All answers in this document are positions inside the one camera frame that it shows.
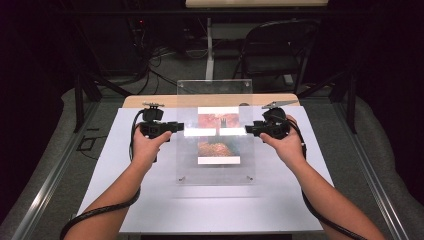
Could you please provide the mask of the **orange landscape photo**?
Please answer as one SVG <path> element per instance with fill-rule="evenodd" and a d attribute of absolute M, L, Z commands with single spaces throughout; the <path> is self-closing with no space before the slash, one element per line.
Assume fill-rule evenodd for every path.
<path fill-rule="evenodd" d="M 198 137 L 199 165 L 238 165 L 241 163 L 238 140 L 238 107 L 199 107 L 195 133 Z"/>

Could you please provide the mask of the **wooden table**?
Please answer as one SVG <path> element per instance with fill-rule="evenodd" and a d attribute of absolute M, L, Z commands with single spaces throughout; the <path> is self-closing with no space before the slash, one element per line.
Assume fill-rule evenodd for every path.
<path fill-rule="evenodd" d="M 143 108 L 144 103 L 159 103 L 167 108 L 177 107 L 223 107 L 247 103 L 264 106 L 271 102 L 284 101 L 286 105 L 299 106 L 295 94 L 199 94 L 199 95 L 132 95 L 125 99 L 124 108 Z"/>

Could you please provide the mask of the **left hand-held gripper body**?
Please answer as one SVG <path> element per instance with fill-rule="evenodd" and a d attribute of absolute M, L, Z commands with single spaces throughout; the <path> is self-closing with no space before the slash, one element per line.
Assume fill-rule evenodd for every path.
<path fill-rule="evenodd" d="M 142 121 L 139 123 L 140 131 L 150 139 L 171 130 L 169 122 L 162 122 L 164 111 L 163 104 L 144 102 L 145 108 L 141 110 Z"/>

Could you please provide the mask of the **clear acrylic photo frame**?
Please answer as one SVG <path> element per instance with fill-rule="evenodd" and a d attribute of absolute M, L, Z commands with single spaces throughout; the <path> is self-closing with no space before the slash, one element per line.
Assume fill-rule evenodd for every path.
<path fill-rule="evenodd" d="M 252 94 L 252 81 L 232 80 L 180 80 L 177 95 L 199 94 Z M 238 107 L 240 128 L 238 147 L 241 163 L 238 165 L 199 165 L 198 137 L 195 133 L 198 122 L 198 107 L 177 107 L 177 120 L 184 123 L 184 131 L 177 136 L 176 177 L 185 185 L 242 185 L 255 177 L 253 139 L 248 136 L 245 125 L 253 120 L 253 107 Z"/>

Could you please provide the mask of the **white work board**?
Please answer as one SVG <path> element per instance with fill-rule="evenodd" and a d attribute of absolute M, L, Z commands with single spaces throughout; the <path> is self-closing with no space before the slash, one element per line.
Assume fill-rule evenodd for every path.
<path fill-rule="evenodd" d="M 253 107 L 253 121 L 263 110 Z M 177 120 L 177 108 L 164 118 Z M 242 185 L 185 185 L 177 182 L 177 136 L 164 144 L 141 185 L 140 199 L 122 224 L 127 234 L 271 234 L 319 232 L 300 187 L 274 149 L 253 139 L 255 177 Z"/>

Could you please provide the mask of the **person's right hand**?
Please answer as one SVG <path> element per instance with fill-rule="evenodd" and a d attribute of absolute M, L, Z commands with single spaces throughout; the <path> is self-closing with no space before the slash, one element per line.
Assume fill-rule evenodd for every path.
<path fill-rule="evenodd" d="M 302 140 L 296 131 L 297 121 L 291 115 L 288 115 L 287 119 L 291 126 L 290 131 L 285 138 L 275 139 L 266 133 L 261 133 L 260 139 L 264 143 L 273 147 L 285 165 L 292 172 L 295 172 L 306 164 L 306 160 L 303 155 Z"/>

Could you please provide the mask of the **person's left hand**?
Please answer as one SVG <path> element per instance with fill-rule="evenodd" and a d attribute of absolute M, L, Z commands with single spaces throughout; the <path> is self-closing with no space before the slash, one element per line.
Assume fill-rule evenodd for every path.
<path fill-rule="evenodd" d="M 132 165 L 143 169 L 149 169 L 154 159 L 157 157 L 161 145 L 167 142 L 171 136 L 172 133 L 166 131 L 160 136 L 150 139 L 148 136 L 144 136 L 139 128 L 136 128 L 133 136 Z"/>

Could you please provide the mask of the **white table leg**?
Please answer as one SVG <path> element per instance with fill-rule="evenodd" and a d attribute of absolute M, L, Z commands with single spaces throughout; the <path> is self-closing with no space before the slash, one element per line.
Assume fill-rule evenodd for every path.
<path fill-rule="evenodd" d="M 212 22 L 207 19 L 207 62 L 205 79 L 212 81 L 214 75 L 214 53 L 213 53 L 213 38 L 212 38 Z"/>

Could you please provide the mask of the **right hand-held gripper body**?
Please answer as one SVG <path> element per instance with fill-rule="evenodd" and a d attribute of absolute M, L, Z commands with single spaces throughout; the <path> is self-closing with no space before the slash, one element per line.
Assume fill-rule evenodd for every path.
<path fill-rule="evenodd" d="M 283 139 L 289 135 L 290 130 L 294 129 L 299 132 L 297 124 L 287 117 L 282 109 L 284 105 L 294 103 L 292 101 L 273 101 L 265 106 L 265 112 L 262 114 L 263 121 L 254 122 L 254 136 L 259 137 L 262 133 L 266 133 L 275 139 Z"/>

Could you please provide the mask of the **light tabletop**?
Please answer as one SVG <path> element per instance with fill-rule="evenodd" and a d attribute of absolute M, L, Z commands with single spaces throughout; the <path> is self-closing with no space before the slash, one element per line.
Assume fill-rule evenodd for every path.
<path fill-rule="evenodd" d="M 187 8 L 323 7 L 329 0 L 185 0 Z"/>

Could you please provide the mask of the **black folding chair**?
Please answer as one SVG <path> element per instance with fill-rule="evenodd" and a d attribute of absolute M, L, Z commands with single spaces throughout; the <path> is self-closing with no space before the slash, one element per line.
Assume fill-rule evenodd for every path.
<path fill-rule="evenodd" d="M 263 23 L 250 30 L 240 49 L 232 78 L 295 75 L 298 90 L 319 22 L 291 19 Z"/>

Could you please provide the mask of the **black metal stand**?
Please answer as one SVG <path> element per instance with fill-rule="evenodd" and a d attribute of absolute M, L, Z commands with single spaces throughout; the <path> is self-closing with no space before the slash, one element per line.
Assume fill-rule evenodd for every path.
<path fill-rule="evenodd" d="M 106 88 L 118 93 L 123 97 L 128 97 L 131 93 L 118 85 L 110 82 L 109 80 L 101 77 L 100 75 L 90 72 L 79 72 L 74 77 L 74 93 L 75 93 L 75 107 L 76 107 L 76 124 L 74 132 L 78 132 L 85 123 L 84 112 L 84 96 L 87 96 L 90 101 L 99 102 L 103 95 L 101 94 L 97 84 L 105 86 Z"/>
<path fill-rule="evenodd" d="M 355 127 L 355 107 L 356 107 L 356 76 L 357 70 L 355 68 L 347 68 L 344 71 L 338 72 L 333 76 L 313 85 L 297 94 L 299 99 L 311 96 L 313 93 L 319 91 L 324 86 L 333 84 L 333 88 L 328 95 L 332 103 L 340 103 L 344 97 L 347 97 L 346 104 L 346 123 L 353 134 L 356 134 Z"/>

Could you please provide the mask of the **dark equipment with red light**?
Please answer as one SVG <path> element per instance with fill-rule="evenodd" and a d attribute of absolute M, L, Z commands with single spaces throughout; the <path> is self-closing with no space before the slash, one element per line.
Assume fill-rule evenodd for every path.
<path fill-rule="evenodd" d="M 140 67 L 142 70 L 145 70 L 148 66 L 148 61 L 150 59 L 150 50 L 149 50 L 149 36 L 144 26 L 144 21 L 136 17 L 129 17 L 127 19 L 129 29 L 131 32 L 131 37 L 133 40 L 133 45 L 136 49 L 136 54 L 140 62 Z"/>

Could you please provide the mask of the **aluminium rail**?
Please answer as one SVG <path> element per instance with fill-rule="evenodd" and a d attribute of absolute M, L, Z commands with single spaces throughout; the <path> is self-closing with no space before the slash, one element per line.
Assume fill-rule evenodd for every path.
<path fill-rule="evenodd" d="M 376 205 L 384 218 L 393 240 L 410 240 L 398 214 L 395 211 L 392 201 L 389 199 L 362 143 L 360 142 L 360 139 L 352 132 L 347 123 L 347 113 L 345 112 L 343 105 L 341 103 L 334 103 L 333 108 L 356 153 L 359 155 L 360 169 L 363 172 L 364 178 L 372 192 Z"/>
<path fill-rule="evenodd" d="M 95 115 L 99 105 L 99 102 L 89 103 L 87 105 L 87 110 L 85 111 L 85 122 L 81 125 L 78 132 L 71 135 L 71 138 L 64 151 L 61 153 L 59 160 L 53 165 L 11 240 L 30 239 L 36 225 L 38 224 L 66 171 L 72 153 L 76 150 L 79 142 L 82 140 L 83 133 Z"/>

